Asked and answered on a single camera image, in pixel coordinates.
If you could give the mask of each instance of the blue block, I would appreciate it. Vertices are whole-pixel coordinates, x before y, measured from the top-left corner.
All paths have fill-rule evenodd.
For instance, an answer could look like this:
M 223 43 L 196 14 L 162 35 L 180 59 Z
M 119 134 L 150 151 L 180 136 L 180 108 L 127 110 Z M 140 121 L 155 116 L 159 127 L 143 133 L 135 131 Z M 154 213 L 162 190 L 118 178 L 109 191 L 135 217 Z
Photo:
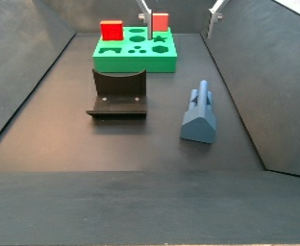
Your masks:
M 214 95 L 208 82 L 202 81 L 199 89 L 191 91 L 188 111 L 183 117 L 182 138 L 214 143 L 216 138 L 216 116 L 212 113 Z

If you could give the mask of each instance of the red cube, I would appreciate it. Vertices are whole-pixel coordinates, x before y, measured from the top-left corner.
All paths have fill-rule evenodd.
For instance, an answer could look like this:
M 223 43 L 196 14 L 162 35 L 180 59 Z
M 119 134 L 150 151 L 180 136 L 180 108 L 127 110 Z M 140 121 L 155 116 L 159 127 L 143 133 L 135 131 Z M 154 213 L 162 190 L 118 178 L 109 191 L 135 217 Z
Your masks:
M 152 14 L 152 30 L 155 32 L 168 31 L 168 13 L 155 12 Z
M 124 40 L 123 21 L 122 20 L 103 20 L 100 22 L 103 40 Z

